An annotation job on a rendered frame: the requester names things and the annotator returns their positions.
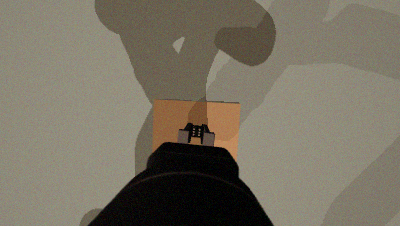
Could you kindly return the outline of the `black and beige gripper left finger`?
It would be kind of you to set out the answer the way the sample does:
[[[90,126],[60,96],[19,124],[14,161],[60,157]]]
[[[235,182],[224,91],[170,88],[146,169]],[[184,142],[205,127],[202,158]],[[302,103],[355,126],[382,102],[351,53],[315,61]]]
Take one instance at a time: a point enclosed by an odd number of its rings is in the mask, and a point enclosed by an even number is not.
[[[178,130],[177,143],[188,144],[191,141],[193,123],[187,123],[184,129]],[[188,142],[188,143],[187,143]]]

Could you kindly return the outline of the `orange square mat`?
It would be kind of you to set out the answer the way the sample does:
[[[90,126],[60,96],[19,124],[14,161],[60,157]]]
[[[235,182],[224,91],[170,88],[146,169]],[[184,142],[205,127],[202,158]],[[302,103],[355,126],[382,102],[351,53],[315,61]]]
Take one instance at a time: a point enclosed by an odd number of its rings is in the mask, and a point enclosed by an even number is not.
[[[177,143],[187,123],[206,124],[215,133],[214,147],[226,148],[237,162],[240,105],[154,99],[152,153],[165,142]]]

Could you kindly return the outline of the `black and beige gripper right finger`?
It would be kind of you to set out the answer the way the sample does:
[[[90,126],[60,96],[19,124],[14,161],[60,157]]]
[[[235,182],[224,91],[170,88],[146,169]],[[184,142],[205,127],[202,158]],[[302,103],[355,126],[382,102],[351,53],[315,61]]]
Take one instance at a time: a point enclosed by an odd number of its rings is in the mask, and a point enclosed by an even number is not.
[[[201,144],[204,146],[214,146],[215,133],[210,132],[206,124],[202,124]]]

